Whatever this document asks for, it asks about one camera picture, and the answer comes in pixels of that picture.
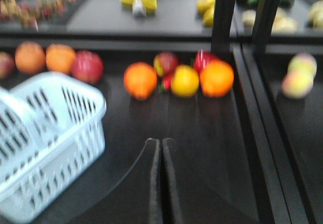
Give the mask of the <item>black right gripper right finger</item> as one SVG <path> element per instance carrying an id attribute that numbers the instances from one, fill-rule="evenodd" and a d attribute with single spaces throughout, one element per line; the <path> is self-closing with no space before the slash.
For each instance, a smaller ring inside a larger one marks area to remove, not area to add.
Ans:
<path id="1" fill-rule="evenodd" d="M 177 188 L 176 171 L 171 156 L 171 146 L 174 142 L 175 141 L 173 138 L 164 138 L 162 140 L 163 159 L 167 176 L 167 189 L 169 191 L 169 202 L 170 210 L 172 213 L 172 222 L 184 223 L 180 205 L 179 192 Z"/>

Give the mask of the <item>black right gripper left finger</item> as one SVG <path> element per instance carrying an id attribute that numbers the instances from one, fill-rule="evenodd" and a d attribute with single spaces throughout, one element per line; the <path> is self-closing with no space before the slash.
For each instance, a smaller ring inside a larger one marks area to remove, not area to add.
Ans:
<path id="1" fill-rule="evenodd" d="M 159 140 L 146 139 L 135 163 L 107 196 L 106 223 L 163 223 L 161 152 Z"/>

